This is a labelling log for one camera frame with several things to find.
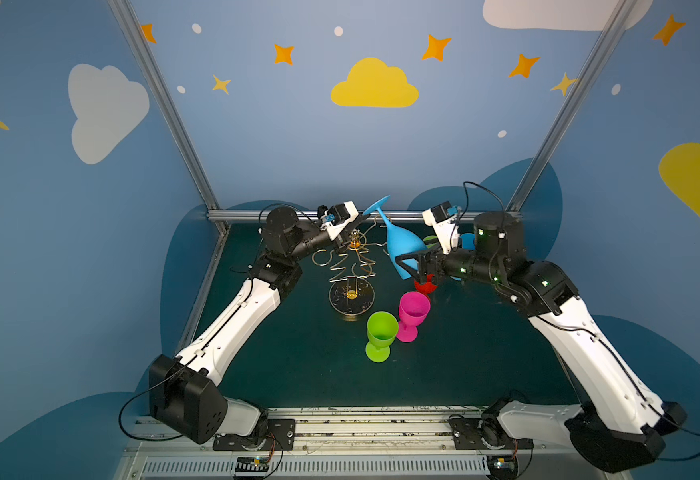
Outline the red wine glass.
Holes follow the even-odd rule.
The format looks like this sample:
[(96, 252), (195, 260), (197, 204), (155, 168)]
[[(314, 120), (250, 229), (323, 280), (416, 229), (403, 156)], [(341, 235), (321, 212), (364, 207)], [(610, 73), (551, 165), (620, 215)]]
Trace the red wine glass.
[(429, 274), (426, 277), (426, 280), (424, 283), (414, 281), (414, 286), (415, 286), (415, 289), (417, 292), (419, 292), (423, 295), (426, 295), (426, 296), (431, 295), (438, 288), (438, 285), (434, 282), (434, 275), (433, 274)]

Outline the blue wine glass back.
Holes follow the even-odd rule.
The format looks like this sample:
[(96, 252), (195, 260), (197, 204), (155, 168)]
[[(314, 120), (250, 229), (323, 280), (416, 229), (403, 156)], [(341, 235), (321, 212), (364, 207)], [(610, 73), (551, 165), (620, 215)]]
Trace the blue wine glass back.
[(387, 195), (379, 200), (377, 200), (376, 203), (378, 205), (377, 210), (375, 211), (378, 213), (385, 223), (387, 227), (387, 250), (388, 254), (390, 257), (391, 262), (393, 263), (393, 266), (395, 267), (397, 273), (401, 277), (402, 271), (396, 266), (395, 264), (395, 259), (398, 255), (401, 255), (403, 253), (407, 252), (415, 252), (419, 250), (423, 250), (427, 248), (423, 242), (423, 240), (418, 237), (415, 233), (411, 232), (410, 230), (407, 230), (403, 227), (396, 226), (395, 224), (392, 223), (392, 221), (387, 218), (385, 215), (384, 211), (382, 210), (382, 207), (387, 203), (387, 201), (390, 199), (390, 196)]

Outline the blue wine glass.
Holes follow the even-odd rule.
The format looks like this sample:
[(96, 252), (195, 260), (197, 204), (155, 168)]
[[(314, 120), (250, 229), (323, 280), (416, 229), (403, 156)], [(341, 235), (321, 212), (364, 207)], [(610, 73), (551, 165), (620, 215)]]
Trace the blue wine glass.
[(475, 263), (475, 236), (473, 233), (462, 234), (457, 247), (447, 256), (446, 265), (454, 280), (466, 281), (473, 276)]
[(392, 223), (392, 221), (387, 218), (385, 215), (384, 211), (382, 210), (382, 207), (387, 203), (387, 201), (390, 199), (390, 196), (387, 195), (379, 200), (377, 200), (376, 203), (378, 205), (377, 210), (375, 211), (378, 213), (385, 223), (387, 227), (387, 250), (388, 254), (390, 257), (391, 262), (393, 263), (393, 266), (395, 267), (397, 273), (401, 277), (402, 271), (396, 266), (395, 264), (395, 259), (398, 255), (401, 255), (403, 253), (407, 252), (415, 252), (419, 250), (423, 250), (427, 248), (423, 242), (423, 240), (418, 237), (415, 233), (411, 232), (410, 230), (407, 230), (403, 227), (396, 226), (395, 224)]

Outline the green wine glass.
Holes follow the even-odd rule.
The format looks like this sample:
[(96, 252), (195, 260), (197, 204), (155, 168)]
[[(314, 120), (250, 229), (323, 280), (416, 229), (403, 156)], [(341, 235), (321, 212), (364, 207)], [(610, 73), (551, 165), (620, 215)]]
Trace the green wine glass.
[(385, 311), (373, 313), (367, 321), (366, 356), (375, 363), (385, 362), (390, 356), (390, 346), (396, 340), (398, 331), (398, 320), (393, 314)]
[(440, 245), (440, 240), (438, 239), (438, 237), (436, 235), (426, 236), (423, 239), (423, 242), (428, 249), (436, 248), (437, 246)]

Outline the blue wine glass front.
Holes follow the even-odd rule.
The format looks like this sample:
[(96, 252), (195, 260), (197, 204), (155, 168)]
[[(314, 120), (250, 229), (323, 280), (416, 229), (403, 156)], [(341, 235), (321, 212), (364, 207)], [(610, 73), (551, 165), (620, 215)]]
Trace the blue wine glass front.
[(447, 256), (446, 265), (454, 280), (466, 281), (473, 276), (475, 263), (475, 236), (473, 233), (462, 234), (457, 247)]

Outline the pink wine glass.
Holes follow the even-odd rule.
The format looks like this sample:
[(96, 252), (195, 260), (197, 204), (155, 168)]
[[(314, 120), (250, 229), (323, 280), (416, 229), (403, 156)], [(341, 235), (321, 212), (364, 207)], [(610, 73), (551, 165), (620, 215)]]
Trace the pink wine glass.
[(419, 326), (424, 322), (430, 312), (429, 298), (418, 292), (404, 294), (399, 302), (399, 331), (397, 339), (404, 343), (410, 343), (417, 339)]

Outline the gold wire wine glass rack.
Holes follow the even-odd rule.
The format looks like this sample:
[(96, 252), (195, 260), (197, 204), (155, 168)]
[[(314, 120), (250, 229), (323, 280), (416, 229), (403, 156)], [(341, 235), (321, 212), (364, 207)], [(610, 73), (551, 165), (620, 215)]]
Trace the gold wire wine glass rack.
[(370, 254), (373, 248), (388, 254), (386, 241), (380, 243), (369, 239), (378, 225), (379, 221), (373, 219), (370, 226), (355, 227), (341, 252), (323, 248), (310, 257), (315, 266), (331, 273), (328, 279), (329, 304), (344, 321), (360, 320), (375, 304), (376, 290), (372, 279), (377, 276), (377, 261)]

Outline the green wine glass back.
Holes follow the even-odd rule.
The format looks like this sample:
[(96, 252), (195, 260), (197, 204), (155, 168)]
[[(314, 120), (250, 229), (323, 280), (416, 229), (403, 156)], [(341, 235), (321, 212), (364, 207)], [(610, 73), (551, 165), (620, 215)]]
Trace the green wine glass back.
[(390, 346), (396, 340), (398, 331), (398, 320), (393, 314), (385, 311), (373, 313), (367, 321), (366, 356), (375, 363), (385, 362), (390, 356)]

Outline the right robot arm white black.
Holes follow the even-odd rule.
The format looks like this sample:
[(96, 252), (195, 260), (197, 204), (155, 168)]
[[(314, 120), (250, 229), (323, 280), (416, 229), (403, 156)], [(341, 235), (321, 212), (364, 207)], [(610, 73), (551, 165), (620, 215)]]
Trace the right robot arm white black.
[(427, 247), (394, 227), (388, 252), (402, 278), (443, 277), (491, 285), (551, 344), (585, 392), (572, 405), (537, 405), (502, 398), (478, 424), (489, 448), (531, 439), (575, 449), (594, 467), (619, 473), (662, 457), (665, 436), (687, 419), (677, 402), (643, 383), (602, 332), (568, 275), (549, 261), (527, 257), (522, 221), (506, 212), (474, 219), (473, 248), (459, 246), (457, 218), (447, 205), (424, 212), (440, 241)]

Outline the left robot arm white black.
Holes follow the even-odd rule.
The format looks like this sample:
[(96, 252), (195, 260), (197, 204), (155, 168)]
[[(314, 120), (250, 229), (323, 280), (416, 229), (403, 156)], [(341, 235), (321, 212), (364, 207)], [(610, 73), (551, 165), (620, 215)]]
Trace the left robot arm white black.
[(318, 218), (280, 204), (260, 227), (263, 248), (247, 270), (231, 303), (194, 341), (174, 357), (158, 356), (149, 368), (148, 414), (197, 444), (235, 435), (261, 443), (267, 413), (224, 396), (219, 385), (235, 356), (262, 321), (296, 287), (301, 260), (320, 250), (340, 250), (368, 214), (351, 201), (320, 207)]

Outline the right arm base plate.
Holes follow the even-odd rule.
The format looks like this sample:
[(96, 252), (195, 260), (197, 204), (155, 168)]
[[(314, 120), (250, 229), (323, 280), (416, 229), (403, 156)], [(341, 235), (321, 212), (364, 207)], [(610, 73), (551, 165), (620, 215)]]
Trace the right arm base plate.
[(534, 447), (532, 439), (511, 438), (493, 419), (451, 415), (447, 422), (457, 450), (530, 450)]

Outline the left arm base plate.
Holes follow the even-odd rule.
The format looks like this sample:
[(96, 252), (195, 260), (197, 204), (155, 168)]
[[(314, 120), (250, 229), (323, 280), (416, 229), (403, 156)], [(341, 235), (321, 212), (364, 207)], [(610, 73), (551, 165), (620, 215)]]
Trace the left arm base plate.
[(296, 436), (296, 420), (268, 419), (267, 424), (260, 423), (251, 436), (235, 434), (214, 437), (214, 451), (270, 451), (275, 449), (291, 451), (294, 448)]

